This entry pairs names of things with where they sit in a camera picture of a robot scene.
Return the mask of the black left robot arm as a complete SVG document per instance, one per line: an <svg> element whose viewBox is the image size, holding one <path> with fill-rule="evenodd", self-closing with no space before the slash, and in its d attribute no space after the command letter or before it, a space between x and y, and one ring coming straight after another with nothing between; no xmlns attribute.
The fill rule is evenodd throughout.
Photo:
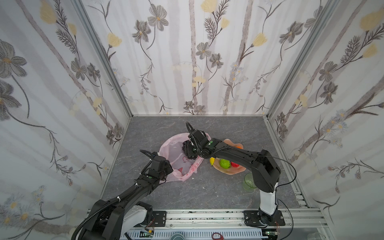
<svg viewBox="0 0 384 240"><path fill-rule="evenodd" d="M126 191L110 200L98 200L89 215L78 225L72 240L119 240L124 234L124 217L137 203L165 182L173 168L166 158L156 152L141 150L149 157L149 163Z"/></svg>

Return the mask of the peach scalloped plate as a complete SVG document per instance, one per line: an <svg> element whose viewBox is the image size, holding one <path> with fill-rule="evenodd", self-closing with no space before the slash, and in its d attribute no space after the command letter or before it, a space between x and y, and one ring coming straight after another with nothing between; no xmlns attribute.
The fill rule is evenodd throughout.
<svg viewBox="0 0 384 240"><path fill-rule="evenodd" d="M225 139L225 140L224 140L224 143L226 143L226 144L228 144L228 145L230 145L230 146L232 146L232 147L236 147L236 146L242 146L242 147L243 147L242 144L235 144L235 143L233 143L233 142L232 142L231 140L229 140L229 139ZM220 165L219 165L219 160L220 160L220 159L216 158L216 161L215 161L215 164L213 165L213 167L214 167L216 170L218 170L218 171L220 171L220 172L222 172L222 173L224 173L224 174L227 174L227 175L235 175L235 174L244 172L244 171L246 170L246 168L243 167L243 166L239 166L238 168L230 167L229 169L223 169L223 168L221 168Z"/></svg>

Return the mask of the yellow fake banana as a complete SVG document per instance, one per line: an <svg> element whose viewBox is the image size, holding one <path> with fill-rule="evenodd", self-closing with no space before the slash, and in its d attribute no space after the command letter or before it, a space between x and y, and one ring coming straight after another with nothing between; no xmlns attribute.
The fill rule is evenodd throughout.
<svg viewBox="0 0 384 240"><path fill-rule="evenodd" d="M215 164L216 158L210 158L210 164L213 166Z"/></svg>

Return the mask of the red fake apple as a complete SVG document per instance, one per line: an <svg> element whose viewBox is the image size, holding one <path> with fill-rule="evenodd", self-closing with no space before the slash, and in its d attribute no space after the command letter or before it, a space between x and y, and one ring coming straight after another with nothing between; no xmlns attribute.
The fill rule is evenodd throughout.
<svg viewBox="0 0 384 240"><path fill-rule="evenodd" d="M233 167L233 168L238 168L240 165L239 164L236 164L236 163L234 163L234 162L231 162L231 167Z"/></svg>

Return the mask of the pink plastic bag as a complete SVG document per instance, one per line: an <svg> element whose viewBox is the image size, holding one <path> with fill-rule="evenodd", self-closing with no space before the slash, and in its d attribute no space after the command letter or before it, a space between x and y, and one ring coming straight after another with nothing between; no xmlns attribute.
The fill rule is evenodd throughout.
<svg viewBox="0 0 384 240"><path fill-rule="evenodd" d="M197 173L198 167L204 160L201 157L194 160L188 159L184 154L182 146L183 142L190 140L188 135L188 133L174 135L160 147L158 154L166 158L173 168L173 172L167 176L167 183L174 181L185 182L194 173Z"/></svg>

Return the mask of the green fake fruit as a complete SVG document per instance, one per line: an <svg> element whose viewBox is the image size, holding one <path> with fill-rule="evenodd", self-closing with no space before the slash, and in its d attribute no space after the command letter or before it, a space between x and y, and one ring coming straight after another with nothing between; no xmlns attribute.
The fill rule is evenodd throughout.
<svg viewBox="0 0 384 240"><path fill-rule="evenodd" d="M229 169L232 166L231 162L225 159L220 159L219 165L223 169Z"/></svg>

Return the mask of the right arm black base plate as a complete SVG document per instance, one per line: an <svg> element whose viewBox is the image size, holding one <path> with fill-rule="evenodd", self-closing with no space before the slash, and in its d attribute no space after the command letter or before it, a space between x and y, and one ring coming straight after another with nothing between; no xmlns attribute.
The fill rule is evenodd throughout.
<svg viewBox="0 0 384 240"><path fill-rule="evenodd" d="M271 216L262 211L244 211L245 225L255 228L281 227L285 226L282 212L276 210Z"/></svg>

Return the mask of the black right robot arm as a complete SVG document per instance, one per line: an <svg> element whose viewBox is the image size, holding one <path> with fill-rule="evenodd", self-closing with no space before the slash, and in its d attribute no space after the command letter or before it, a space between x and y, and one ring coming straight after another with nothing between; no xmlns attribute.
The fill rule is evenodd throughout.
<svg viewBox="0 0 384 240"><path fill-rule="evenodd" d="M248 226L263 228L274 223L278 215L276 193L281 175L281 169L276 163L277 158L272 157L266 150L252 152L230 146L219 139L209 140L205 132L193 128L189 122L186 122L186 127L194 154L203 159L228 160L252 172L254 184L260 191L260 206L256 222Z"/></svg>

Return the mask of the dark fake grape bunch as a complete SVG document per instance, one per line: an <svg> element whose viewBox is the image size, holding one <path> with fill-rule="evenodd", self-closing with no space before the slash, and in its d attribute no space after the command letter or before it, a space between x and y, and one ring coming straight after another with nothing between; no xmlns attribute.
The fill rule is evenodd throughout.
<svg viewBox="0 0 384 240"><path fill-rule="evenodd" d="M189 160L195 160L198 157L198 154L195 150L195 147L193 146L193 144L190 140L183 142L182 150L183 150L184 155Z"/></svg>

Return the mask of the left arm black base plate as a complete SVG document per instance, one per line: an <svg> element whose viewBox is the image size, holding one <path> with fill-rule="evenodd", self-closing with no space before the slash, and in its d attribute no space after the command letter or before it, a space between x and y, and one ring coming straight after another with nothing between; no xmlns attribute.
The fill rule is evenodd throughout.
<svg viewBox="0 0 384 240"><path fill-rule="evenodd" d="M165 227L167 220L166 211L154 211L152 213L152 218L145 225L146 228L156 228L156 227Z"/></svg>

